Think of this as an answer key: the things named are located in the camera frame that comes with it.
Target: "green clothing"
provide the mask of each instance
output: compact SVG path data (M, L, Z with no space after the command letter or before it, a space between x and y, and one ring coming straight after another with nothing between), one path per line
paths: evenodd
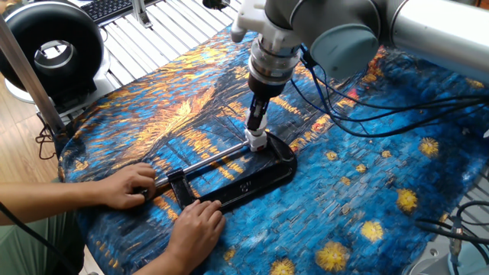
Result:
M62 214L28 226L65 254L77 270L83 268L84 243L74 214ZM64 275L58 257L18 226L0 226L1 275Z

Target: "wooden floor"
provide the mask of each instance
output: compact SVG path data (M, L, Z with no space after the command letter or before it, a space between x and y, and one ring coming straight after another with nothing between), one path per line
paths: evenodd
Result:
M32 104L14 98L0 74L0 182L50 182L57 177L57 159L41 160L35 137L43 125ZM53 144L45 144L44 157Z

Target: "robotic arm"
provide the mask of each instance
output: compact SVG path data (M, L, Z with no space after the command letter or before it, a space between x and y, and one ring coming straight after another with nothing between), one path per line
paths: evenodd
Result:
M486 82L488 25L489 11L448 0L244 0L232 40L260 34L248 63L251 149L266 146L268 102L292 77L301 43L336 79L364 68L385 44Z

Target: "patterned fabric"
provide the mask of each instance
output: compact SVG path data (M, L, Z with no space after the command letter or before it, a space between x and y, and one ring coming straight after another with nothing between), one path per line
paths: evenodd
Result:
M226 29L97 101L58 137L60 178L100 180L139 161L152 164L161 177L240 142L252 97L247 63L253 37L234 44ZM294 79L318 105L303 66ZM386 49L364 73L332 85L378 105L487 93L479 82ZM384 112L339 97L332 101L353 118ZM384 132L435 113L411 111L364 126ZM489 128L487 112L393 137L358 138L334 126L288 84L271 100L268 114L269 131L296 151L296 176L225 214L226 229L198 274L399 274L434 237L417 229L414 219L450 212L487 159L481 139ZM345 125L362 132L358 124ZM203 195L265 165L266 159L243 150L189 179ZM163 191L127 212L79 212L105 274L130 274L164 251L180 209L172 191Z

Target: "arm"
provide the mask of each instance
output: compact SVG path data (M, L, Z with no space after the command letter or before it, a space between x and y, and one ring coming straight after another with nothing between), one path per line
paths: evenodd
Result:
M220 201L188 205L175 222L165 252L134 275L190 274L209 256L224 229L220 207Z
M0 183L0 202L24 223L94 205L128 209L144 202L143 195L132 195L133 188L143 187L149 196L154 194L154 177L149 164L139 163L98 182ZM0 213L0 225L9 224Z

